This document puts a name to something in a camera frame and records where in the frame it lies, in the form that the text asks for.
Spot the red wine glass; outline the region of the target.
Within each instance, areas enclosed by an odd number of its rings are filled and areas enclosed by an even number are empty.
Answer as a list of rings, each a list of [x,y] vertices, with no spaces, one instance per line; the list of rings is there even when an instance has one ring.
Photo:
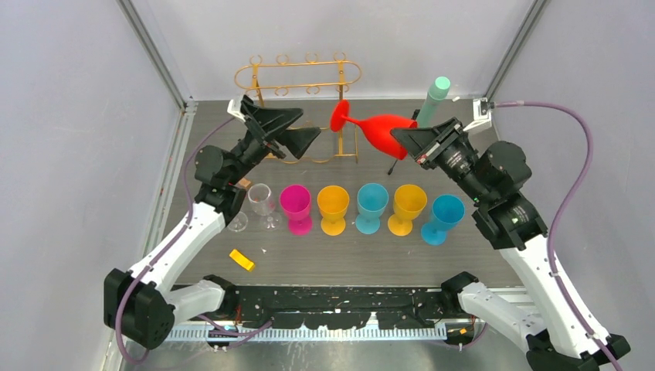
[[[397,160],[403,160],[407,151],[391,135],[393,129],[417,128],[418,123],[410,118],[395,114],[379,114],[366,119],[350,117],[350,104],[347,100],[340,100],[334,108],[330,129],[340,131],[347,123],[359,127],[367,141],[377,150]]]

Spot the yellow wine glass back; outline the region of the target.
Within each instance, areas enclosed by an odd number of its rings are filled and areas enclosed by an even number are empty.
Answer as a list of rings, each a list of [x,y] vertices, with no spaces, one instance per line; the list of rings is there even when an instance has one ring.
[[[405,184],[398,187],[393,197],[393,214],[387,222],[389,231],[399,237],[409,235],[413,220],[424,210],[427,202],[426,192],[418,185]]]

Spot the yellow wine glass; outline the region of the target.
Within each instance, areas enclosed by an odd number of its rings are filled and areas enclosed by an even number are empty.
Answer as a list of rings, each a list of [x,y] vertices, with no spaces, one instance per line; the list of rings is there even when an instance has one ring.
[[[393,197],[393,214],[387,222],[389,231],[399,237],[409,235],[413,220],[424,210],[427,202],[426,192],[418,185],[405,184],[398,187]]]
[[[348,191],[339,185],[328,185],[317,194],[321,229],[325,234],[335,237],[344,232],[349,203]]]

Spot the pink wine glass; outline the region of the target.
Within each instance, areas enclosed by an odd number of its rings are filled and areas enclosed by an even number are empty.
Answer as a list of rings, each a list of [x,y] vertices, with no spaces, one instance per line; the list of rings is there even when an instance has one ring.
[[[311,193],[303,185],[289,185],[280,193],[280,206],[288,218],[288,229],[293,235],[303,236],[311,231],[311,205]]]

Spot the clear wine glass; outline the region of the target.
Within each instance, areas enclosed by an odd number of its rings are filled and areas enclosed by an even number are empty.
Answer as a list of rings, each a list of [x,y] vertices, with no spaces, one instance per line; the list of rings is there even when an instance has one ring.
[[[234,233],[240,233],[247,228],[248,223],[248,216],[243,211],[239,211],[227,225],[227,228]]]
[[[276,201],[271,188],[264,183],[252,185],[247,198],[253,212],[260,216],[260,225],[265,231],[276,230],[281,225],[281,215],[276,209]]]

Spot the blue wine glass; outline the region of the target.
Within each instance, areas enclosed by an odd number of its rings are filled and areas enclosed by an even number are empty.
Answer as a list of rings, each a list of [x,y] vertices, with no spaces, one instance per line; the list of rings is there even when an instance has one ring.
[[[463,219],[465,205],[463,201],[450,194],[437,197],[430,210],[430,219],[421,230],[423,241],[431,246],[438,246],[447,239],[448,232]]]
[[[381,216],[389,202],[386,188],[379,183],[364,184],[357,194],[358,215],[355,226],[359,232],[371,235],[381,226]]]

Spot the yellow wine glass front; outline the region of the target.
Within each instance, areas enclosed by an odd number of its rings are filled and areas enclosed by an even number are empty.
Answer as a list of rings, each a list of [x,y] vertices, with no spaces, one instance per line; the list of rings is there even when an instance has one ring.
[[[335,237],[344,232],[349,203],[348,191],[339,185],[328,185],[317,194],[321,229],[325,234]]]

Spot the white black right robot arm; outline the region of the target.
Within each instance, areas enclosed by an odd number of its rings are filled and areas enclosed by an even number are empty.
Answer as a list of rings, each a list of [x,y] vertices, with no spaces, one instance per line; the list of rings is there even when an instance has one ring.
[[[432,128],[394,128],[391,135],[419,166],[441,169],[473,200],[477,229],[510,264],[538,313],[498,297],[467,272],[443,282],[443,311],[483,320],[512,341],[533,370],[617,366],[630,345],[594,317],[548,245],[544,220],[521,193],[531,177],[523,150],[496,141],[479,154],[457,119]]]

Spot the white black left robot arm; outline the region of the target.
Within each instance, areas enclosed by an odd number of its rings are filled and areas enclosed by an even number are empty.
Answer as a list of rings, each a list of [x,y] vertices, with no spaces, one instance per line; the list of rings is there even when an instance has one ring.
[[[246,132],[229,150],[201,141],[186,161],[195,166],[199,191],[188,195],[188,211],[179,224],[129,269],[114,268],[104,279],[104,324],[124,339],[152,350],[179,323],[213,314],[231,318],[238,307],[236,286],[209,275],[176,289],[175,282],[202,248],[240,212],[247,191],[239,182],[268,155],[300,159],[321,133],[292,125],[304,114],[299,107],[261,107],[247,96],[231,100],[227,112]]]

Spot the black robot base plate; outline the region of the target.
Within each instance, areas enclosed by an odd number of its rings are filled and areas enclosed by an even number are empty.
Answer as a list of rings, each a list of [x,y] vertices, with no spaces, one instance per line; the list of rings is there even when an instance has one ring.
[[[380,329],[432,328],[448,319],[474,320],[439,288],[372,286],[238,286],[228,312],[209,312],[214,320],[236,320],[257,328],[271,321],[275,329],[330,330],[363,328],[376,319]]]

